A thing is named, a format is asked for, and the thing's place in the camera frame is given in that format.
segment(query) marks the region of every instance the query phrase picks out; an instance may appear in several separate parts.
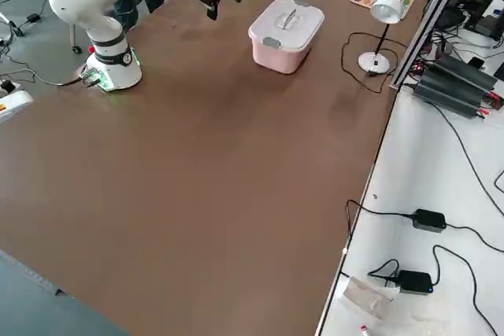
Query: white desk lamp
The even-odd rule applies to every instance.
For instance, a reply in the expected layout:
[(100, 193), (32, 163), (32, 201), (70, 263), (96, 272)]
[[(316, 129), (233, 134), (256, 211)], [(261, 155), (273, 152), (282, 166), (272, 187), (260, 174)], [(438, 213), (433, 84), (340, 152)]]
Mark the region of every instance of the white desk lamp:
[(363, 53), (358, 59), (359, 67), (366, 72), (375, 72), (376, 74), (384, 74), (391, 67), (390, 62), (386, 57), (380, 54), (380, 49), (387, 35), (390, 24), (397, 24), (402, 16), (402, 0), (377, 0), (371, 6), (372, 16), (387, 24), (385, 31), (380, 38), (378, 47), (374, 52)]

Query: gray floor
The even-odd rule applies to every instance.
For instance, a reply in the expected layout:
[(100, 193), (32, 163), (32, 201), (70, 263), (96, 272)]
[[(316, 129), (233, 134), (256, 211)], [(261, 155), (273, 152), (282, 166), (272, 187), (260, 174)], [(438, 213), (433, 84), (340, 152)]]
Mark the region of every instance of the gray floor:
[[(15, 23), (22, 24), (30, 13), (40, 11), (44, 0), (16, 0), (0, 4), (0, 12)], [(146, 14), (144, 4), (140, 13)], [(66, 81), (84, 62), (85, 54), (75, 55), (70, 46), (69, 26), (59, 20), (46, 6), (43, 20), (27, 25), (26, 36), (12, 45), (10, 56), (29, 63), (41, 77), (49, 81)], [(0, 37), (8, 36), (8, 28), (0, 24)], [(87, 49), (87, 36), (77, 30), (77, 42)], [(3, 57), (0, 73), (23, 68)], [(29, 75), (16, 76), (29, 79)], [(22, 83), (36, 98), (50, 94), (57, 88), (37, 81)], [(25, 278), (10, 264), (0, 259), (0, 335), (16, 336), (119, 336), (118, 330), (99, 314), (71, 296), (53, 296)]]

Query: lamp shade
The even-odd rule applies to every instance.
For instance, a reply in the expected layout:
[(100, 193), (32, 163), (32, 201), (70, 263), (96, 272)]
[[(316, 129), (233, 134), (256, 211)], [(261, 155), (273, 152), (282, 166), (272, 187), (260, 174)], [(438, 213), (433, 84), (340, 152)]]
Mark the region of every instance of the lamp shade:
[(377, 0), (371, 7), (372, 16), (385, 24), (397, 24), (401, 20), (402, 0)]

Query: brown table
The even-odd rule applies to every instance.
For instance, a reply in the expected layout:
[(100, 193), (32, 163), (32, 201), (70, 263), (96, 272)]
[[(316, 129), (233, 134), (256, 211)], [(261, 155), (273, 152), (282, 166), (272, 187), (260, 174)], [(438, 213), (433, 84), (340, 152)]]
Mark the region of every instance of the brown table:
[[(135, 335), (313, 334), (395, 92), (339, 67), (352, 31), (384, 27), (349, 0), (304, 0), (326, 19), (296, 74), (257, 66), (271, 1), (212, 22), (172, 0), (130, 35), (138, 86), (61, 89), (2, 124), (0, 249)], [(355, 36), (346, 65), (374, 46)]]

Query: pink storage box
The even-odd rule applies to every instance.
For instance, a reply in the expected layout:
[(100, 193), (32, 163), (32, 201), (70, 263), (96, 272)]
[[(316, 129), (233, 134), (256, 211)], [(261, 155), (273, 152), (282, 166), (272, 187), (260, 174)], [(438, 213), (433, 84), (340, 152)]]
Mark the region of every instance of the pink storage box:
[(299, 0), (275, 0), (250, 26), (254, 60), (272, 70), (296, 71), (324, 22), (324, 13)]

